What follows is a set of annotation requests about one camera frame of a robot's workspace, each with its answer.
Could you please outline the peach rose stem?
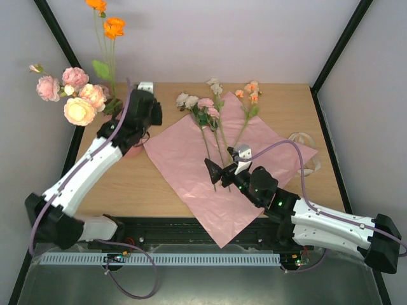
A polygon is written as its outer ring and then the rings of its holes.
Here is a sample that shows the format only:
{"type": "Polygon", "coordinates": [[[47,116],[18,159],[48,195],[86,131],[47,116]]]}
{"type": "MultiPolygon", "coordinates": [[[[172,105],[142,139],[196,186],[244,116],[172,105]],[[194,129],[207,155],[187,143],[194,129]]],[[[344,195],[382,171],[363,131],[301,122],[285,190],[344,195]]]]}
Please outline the peach rose stem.
{"type": "Polygon", "coordinates": [[[110,97],[109,90],[103,85],[86,84],[77,97],[69,98],[64,105],[64,116],[73,125],[89,125],[98,112],[106,107],[110,97]]]}

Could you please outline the artificial flower bunch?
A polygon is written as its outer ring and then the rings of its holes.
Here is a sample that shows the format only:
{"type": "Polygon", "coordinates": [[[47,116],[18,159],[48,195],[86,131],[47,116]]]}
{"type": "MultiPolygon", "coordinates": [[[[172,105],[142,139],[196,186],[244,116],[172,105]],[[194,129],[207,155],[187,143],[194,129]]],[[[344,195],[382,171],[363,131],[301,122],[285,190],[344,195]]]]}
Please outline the artificial flower bunch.
{"type": "MultiPolygon", "coordinates": [[[[221,98],[223,86],[218,78],[210,78],[206,83],[209,85],[213,93],[212,98],[198,98],[197,96],[190,95],[184,91],[176,98],[176,107],[180,111],[188,111],[190,113],[193,121],[198,125],[201,131],[206,151],[209,151],[209,146],[204,133],[204,128],[207,127],[212,132],[216,141],[218,153],[222,156],[223,153],[221,152],[219,139],[223,140],[223,145],[225,147],[228,146],[221,118],[221,110],[225,105],[225,100],[221,98]]],[[[259,96],[261,96],[259,83],[255,80],[247,83],[244,86],[244,89],[236,90],[235,96],[239,99],[247,97],[250,101],[249,106],[246,107],[243,105],[241,107],[244,112],[244,123],[234,141],[234,144],[237,144],[250,120],[258,115],[258,100],[259,96]]]]}

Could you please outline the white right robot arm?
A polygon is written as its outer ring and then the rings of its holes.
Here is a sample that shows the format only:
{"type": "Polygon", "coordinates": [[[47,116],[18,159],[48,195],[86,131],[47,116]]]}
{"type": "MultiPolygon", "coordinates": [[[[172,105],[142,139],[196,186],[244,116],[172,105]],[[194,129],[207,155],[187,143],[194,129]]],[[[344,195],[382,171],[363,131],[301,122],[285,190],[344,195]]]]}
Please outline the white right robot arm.
{"type": "Polygon", "coordinates": [[[335,250],[382,273],[396,273],[402,256],[401,234],[390,217],[381,213],[374,218],[351,215],[312,203],[305,196],[279,188],[277,179],[264,167],[252,170],[248,145],[227,151],[233,163],[221,170],[222,185],[235,185],[279,224],[277,241],[281,247],[290,249],[298,244],[335,250]]]}

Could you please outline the pink carnation stem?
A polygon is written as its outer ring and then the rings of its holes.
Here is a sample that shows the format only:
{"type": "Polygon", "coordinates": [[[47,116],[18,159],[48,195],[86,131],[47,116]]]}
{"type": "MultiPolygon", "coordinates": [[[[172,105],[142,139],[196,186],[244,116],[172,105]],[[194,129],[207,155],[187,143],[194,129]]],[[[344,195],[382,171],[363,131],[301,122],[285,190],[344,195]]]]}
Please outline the pink carnation stem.
{"type": "Polygon", "coordinates": [[[63,85],[72,86],[75,89],[85,86],[89,82],[89,76],[79,67],[67,68],[62,74],[63,85]]]}

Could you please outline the cream ribbon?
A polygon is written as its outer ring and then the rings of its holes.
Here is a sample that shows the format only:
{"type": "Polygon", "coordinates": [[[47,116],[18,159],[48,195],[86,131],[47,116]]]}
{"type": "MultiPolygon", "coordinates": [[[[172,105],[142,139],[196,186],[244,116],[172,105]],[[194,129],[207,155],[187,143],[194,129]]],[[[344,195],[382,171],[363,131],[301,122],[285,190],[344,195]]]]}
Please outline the cream ribbon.
{"type": "Polygon", "coordinates": [[[316,144],[315,140],[307,133],[295,132],[292,133],[289,137],[289,140],[300,144],[302,148],[307,146],[310,149],[313,149],[313,155],[309,154],[307,157],[304,156],[304,176],[308,177],[315,172],[318,172],[321,169],[321,161],[315,150],[316,144]]]}

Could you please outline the pink wrapping paper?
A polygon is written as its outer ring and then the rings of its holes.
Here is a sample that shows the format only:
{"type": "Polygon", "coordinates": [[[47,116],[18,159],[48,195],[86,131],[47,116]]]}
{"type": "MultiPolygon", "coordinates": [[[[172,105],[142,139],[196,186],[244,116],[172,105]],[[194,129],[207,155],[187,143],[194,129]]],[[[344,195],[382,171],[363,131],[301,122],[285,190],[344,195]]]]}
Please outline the pink wrapping paper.
{"type": "MultiPolygon", "coordinates": [[[[221,110],[223,130],[228,145],[236,140],[244,123],[241,101],[232,93],[224,95],[221,110]]],[[[201,131],[190,115],[180,119],[159,135],[150,138],[145,150],[163,178],[187,205],[216,244],[223,248],[261,213],[237,187],[223,188],[212,185],[204,159],[210,157],[218,165],[226,164],[228,157],[219,139],[222,156],[219,155],[214,135],[204,128],[209,151],[206,151],[201,131]]],[[[238,144],[247,144],[257,154],[268,146],[279,146],[256,158],[252,167],[263,166],[284,187],[304,163],[304,156],[313,155],[313,149],[300,144],[283,143],[260,117],[252,118],[238,144]]]]}

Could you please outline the orange poppy stem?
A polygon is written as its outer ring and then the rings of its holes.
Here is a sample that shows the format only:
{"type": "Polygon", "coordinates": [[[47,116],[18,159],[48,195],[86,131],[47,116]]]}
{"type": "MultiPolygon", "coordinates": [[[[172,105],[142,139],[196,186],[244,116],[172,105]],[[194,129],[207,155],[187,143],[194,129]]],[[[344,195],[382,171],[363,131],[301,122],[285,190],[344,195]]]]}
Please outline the orange poppy stem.
{"type": "Polygon", "coordinates": [[[101,60],[92,60],[99,79],[109,83],[112,101],[116,99],[116,40],[125,35],[126,21],[106,14],[107,1],[85,0],[93,11],[93,25],[100,48],[101,60]]]}

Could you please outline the pink cylindrical vase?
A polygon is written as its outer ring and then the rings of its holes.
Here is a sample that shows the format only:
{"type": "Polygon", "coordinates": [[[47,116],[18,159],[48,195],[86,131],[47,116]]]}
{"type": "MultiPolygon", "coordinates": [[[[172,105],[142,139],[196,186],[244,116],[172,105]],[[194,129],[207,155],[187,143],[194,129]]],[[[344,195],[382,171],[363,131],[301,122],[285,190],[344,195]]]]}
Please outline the pink cylindrical vase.
{"type": "Polygon", "coordinates": [[[123,102],[116,104],[113,114],[106,118],[106,122],[97,132],[98,137],[106,139],[114,147],[119,147],[122,155],[129,158],[137,156],[142,151],[142,138],[146,134],[145,129],[132,119],[135,117],[133,104],[133,102],[130,103],[130,107],[124,115],[125,119],[113,138],[110,139],[123,116],[125,108],[123,102]]]}

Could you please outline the pink rose stem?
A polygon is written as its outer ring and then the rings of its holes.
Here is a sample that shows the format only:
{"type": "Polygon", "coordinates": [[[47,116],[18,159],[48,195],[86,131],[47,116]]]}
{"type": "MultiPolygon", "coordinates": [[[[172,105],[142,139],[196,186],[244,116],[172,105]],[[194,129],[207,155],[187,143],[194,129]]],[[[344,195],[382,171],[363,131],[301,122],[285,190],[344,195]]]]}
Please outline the pink rose stem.
{"type": "Polygon", "coordinates": [[[45,72],[41,64],[31,64],[29,70],[41,75],[36,85],[36,92],[39,97],[47,102],[58,102],[62,94],[61,82],[45,72]]]}

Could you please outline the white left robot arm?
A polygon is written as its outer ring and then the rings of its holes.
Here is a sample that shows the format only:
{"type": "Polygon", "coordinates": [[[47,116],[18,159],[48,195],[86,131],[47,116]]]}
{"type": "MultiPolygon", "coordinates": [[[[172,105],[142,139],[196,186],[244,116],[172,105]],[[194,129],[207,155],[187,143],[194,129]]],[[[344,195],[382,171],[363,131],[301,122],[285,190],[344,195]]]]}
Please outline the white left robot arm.
{"type": "Polygon", "coordinates": [[[154,96],[154,85],[141,82],[128,87],[127,101],[119,119],[105,122],[86,153],[43,194],[30,194],[25,206],[32,231],[29,251],[37,235],[61,249],[79,241],[106,242],[117,237],[120,225],[108,215],[77,218],[83,198],[129,150],[142,142],[150,126],[162,124],[162,107],[154,96]]]}

